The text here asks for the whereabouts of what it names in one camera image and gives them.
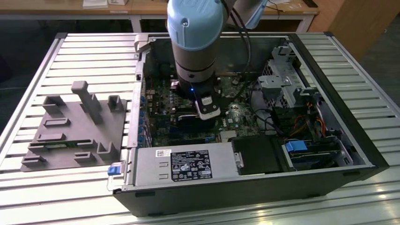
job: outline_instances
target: black cable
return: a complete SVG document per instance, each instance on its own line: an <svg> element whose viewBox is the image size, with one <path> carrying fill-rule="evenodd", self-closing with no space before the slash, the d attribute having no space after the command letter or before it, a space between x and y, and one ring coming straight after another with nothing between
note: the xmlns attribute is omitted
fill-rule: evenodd
<svg viewBox="0 0 400 225"><path fill-rule="evenodd" d="M281 10L277 8L277 5L275 4L275 2L272 2L271 0L268 0L268 2L271 2L275 5L275 7L276 7L276 8L272 8L272 7L267 6L268 8L272 8L272 9L275 9L277 11L277 20L279 20L280 19L280 11Z"/></svg>
<svg viewBox="0 0 400 225"><path fill-rule="evenodd" d="M252 114L255 114L256 115L256 117L257 117L257 119L259 120L261 120L263 122L264 122L264 128L265 128L265 130L267 130L267 124L269 125L269 126L272 126L272 128L275 129L275 131L276 131L276 133L279 133L280 135L283 135L283 136L288 136L283 131L281 131L281 129L273 124L273 123L271 123L271 122L268 122L267 121L267 119L263 119L259 115L257 115L257 111L267 111L267 112L271 112L271 110L269 109L257 109L256 111L252 109L252 106L251 106L251 98L252 98L252 93L253 93L253 89L255 89L255 86L256 86L256 84L257 84L257 82L255 81L253 82L253 84L252 84L252 86L251 86L251 90L249 90L249 111L252 112Z"/></svg>
<svg viewBox="0 0 400 225"><path fill-rule="evenodd" d="M243 19L241 19L241 17L240 17L240 15L239 15L239 13L237 13L237 11L236 11L235 8L232 8L232 12L235 13L235 15L236 15L236 17L239 19L239 22L240 22L240 25L241 25L241 28L244 30L245 37L247 37L247 40L248 40L248 42L247 42L247 44L248 44L248 47L247 47L247 49L248 49L248 62L245 64L244 70L241 72L241 77L243 77L243 75L247 73L247 70L248 70L249 65L251 65L251 37L249 37L249 33L248 33L247 29L245 29L245 24L243 22ZM239 98L239 96L243 94L244 89L249 85L249 83L251 82L248 82L248 81L244 82L243 87L240 88L240 90L239 90L237 94L235 95L235 97L232 98L231 102L233 102Z"/></svg>
<svg viewBox="0 0 400 225"><path fill-rule="evenodd" d="M276 11L280 11L281 13L284 13L284 12L285 12L285 10L276 9L276 8L272 8L272 7L269 7L269 6L267 6L267 8L271 8L271 9L273 9L273 10L276 10Z"/></svg>

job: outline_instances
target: metal bracket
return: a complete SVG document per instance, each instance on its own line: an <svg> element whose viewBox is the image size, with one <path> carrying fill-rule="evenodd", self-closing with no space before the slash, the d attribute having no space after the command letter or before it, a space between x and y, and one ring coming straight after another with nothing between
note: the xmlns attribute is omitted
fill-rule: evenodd
<svg viewBox="0 0 400 225"><path fill-rule="evenodd" d="M156 41L155 38L149 38L149 34L141 33L135 36L133 46L137 53L141 53L149 48L151 42Z"/></svg>

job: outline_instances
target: warning label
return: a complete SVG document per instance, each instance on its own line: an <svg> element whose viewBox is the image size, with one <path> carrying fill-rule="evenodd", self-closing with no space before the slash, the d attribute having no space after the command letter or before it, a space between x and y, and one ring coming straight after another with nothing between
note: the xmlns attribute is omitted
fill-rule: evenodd
<svg viewBox="0 0 400 225"><path fill-rule="evenodd" d="M171 153L172 180L201 180L212 178L208 150Z"/></svg>

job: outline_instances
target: aluminum extrusion table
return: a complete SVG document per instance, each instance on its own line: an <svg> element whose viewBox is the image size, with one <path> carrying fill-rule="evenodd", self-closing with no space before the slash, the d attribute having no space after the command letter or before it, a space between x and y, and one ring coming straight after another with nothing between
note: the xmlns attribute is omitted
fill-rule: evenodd
<svg viewBox="0 0 400 225"><path fill-rule="evenodd" d="M361 224L399 222L400 110L335 37L301 34L317 64L376 144L391 168L327 196L183 213L164 217L131 215L107 189L108 166L19 172L47 95L77 101L71 83L85 80L103 100L131 100L136 82L135 34L68 34L55 39L25 95L0 137L0 224ZM123 137L127 146L129 111Z"/></svg>

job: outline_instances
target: silver metal panel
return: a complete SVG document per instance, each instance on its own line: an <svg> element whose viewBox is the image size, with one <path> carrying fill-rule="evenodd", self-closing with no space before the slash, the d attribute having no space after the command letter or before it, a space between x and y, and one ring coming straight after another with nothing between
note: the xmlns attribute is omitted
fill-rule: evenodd
<svg viewBox="0 0 400 225"><path fill-rule="evenodd" d="M323 72L327 76L343 76L343 75L359 75L359 72L352 69L323 69Z"/></svg>
<svg viewBox="0 0 400 225"><path fill-rule="evenodd" d="M379 118L379 119L359 120L359 123L364 129L400 127L400 120L397 118Z"/></svg>
<svg viewBox="0 0 400 225"><path fill-rule="evenodd" d="M341 55L335 56L316 56L313 57L316 62L347 62L345 58Z"/></svg>
<svg viewBox="0 0 400 225"><path fill-rule="evenodd" d="M89 33L89 34L68 34L69 36L135 36L135 33Z"/></svg>
<svg viewBox="0 0 400 225"><path fill-rule="evenodd" d="M72 85L75 81L87 81L88 84L132 83L136 82L136 75L53 77L45 78L43 85Z"/></svg>
<svg viewBox="0 0 400 225"><path fill-rule="evenodd" d="M47 77L135 74L135 67L52 69Z"/></svg>
<svg viewBox="0 0 400 225"><path fill-rule="evenodd" d="M305 45L332 45L328 39L304 39L301 40Z"/></svg>
<svg viewBox="0 0 400 225"><path fill-rule="evenodd" d="M133 34L69 34L68 37L108 37L108 36L133 36ZM340 52L336 45L328 40L321 33L308 33L300 38L307 38L307 48L316 56L328 56L320 53L320 50L335 50ZM115 46L127 46L131 42L121 41L85 41L69 42L60 49L61 54L108 54L108 53L131 53L123 52ZM67 46L76 47L83 51L72 53ZM112 52L85 52L87 47L97 47L96 51L104 51L109 48ZM320 62L320 66L327 76L356 75L360 70L353 66L356 62ZM135 74L135 66L113 68L71 68L52 69L47 72L45 77L84 77L84 76L115 76ZM120 84L95 84L97 98L104 99L109 94L120 94L129 99L132 90L128 86ZM44 95L53 94L55 87L40 87L37 92ZM389 126L389 121L397 118L395 116L392 105L388 103L376 87L371 82L365 83L335 83L333 87L339 91L348 104L363 106L352 109L352 113L364 126L372 128L367 133L379 147L391 168L372 178L353 182L337 189L327 196L311 198L307 200L291 200L283 202L271 202L257 205L240 206L233 208L208 210L193 213L171 215L168 217L145 217L136 218L123 207L120 202L111 196L107 190L107 166L85 167L65 170L53 170L43 172L19 172L20 154L24 152L28 138L35 134L37 127L28 129L16 128L15 142L5 151L8 157L0 164L0 224L44 224L63 223L65 225L117 225L117 224L308 224L308 225L352 225L352 224L396 224L400 217L400 127ZM77 101L79 99L71 92L63 90L61 98L64 101ZM379 96L379 99L357 98L360 95ZM33 96L32 105L41 105L44 96ZM36 118L41 119L43 111L37 107L27 107L27 113L33 118L21 118L21 122L35 125ZM128 133L129 124L124 126L124 134ZM127 136L123 137L123 145L127 143ZM28 193L37 193L43 198L32 196Z"/></svg>
<svg viewBox="0 0 400 225"><path fill-rule="evenodd" d="M135 36L68 36L65 42L88 41L135 41Z"/></svg>
<svg viewBox="0 0 400 225"><path fill-rule="evenodd" d="M59 56L65 54L135 53L135 47L115 48L61 48Z"/></svg>
<svg viewBox="0 0 400 225"><path fill-rule="evenodd" d="M63 48L132 47L133 41L67 42Z"/></svg>
<svg viewBox="0 0 400 225"><path fill-rule="evenodd" d="M305 76L308 83L312 83L309 76ZM365 80L360 76L328 76L328 80L332 84L336 83L364 83Z"/></svg>
<svg viewBox="0 0 400 225"><path fill-rule="evenodd" d="M355 92L340 92L339 93L343 100L356 100L356 99L367 99L367 98L379 98L379 95L376 92L368 90L368 91L355 91Z"/></svg>
<svg viewBox="0 0 400 225"><path fill-rule="evenodd" d="M315 56L333 56L333 55L340 55L341 53L337 50L312 50L309 51L312 55Z"/></svg>
<svg viewBox="0 0 400 225"><path fill-rule="evenodd" d="M55 62L52 69L73 69L73 68L103 68L103 67L133 67L136 60L117 60L117 61L79 61L79 62Z"/></svg>
<svg viewBox="0 0 400 225"><path fill-rule="evenodd" d="M141 148L137 151L136 163L136 186L151 186L159 184L173 184L171 166L160 166L161 163L172 165L171 157L156 157L156 150L164 150L165 147ZM212 178L203 181L209 182L215 179L240 177L233 157L232 143L211 143L196 145L169 146L171 153L187 151L208 151ZM165 175L167 179L160 179L159 175ZM193 180L181 181L180 184L188 185Z"/></svg>
<svg viewBox="0 0 400 225"><path fill-rule="evenodd" d="M333 45L305 45L308 50L337 50Z"/></svg>
<svg viewBox="0 0 400 225"><path fill-rule="evenodd" d="M115 54L83 54L76 55L57 55L55 62L61 61L89 61L89 60L132 60L135 53L115 53Z"/></svg>

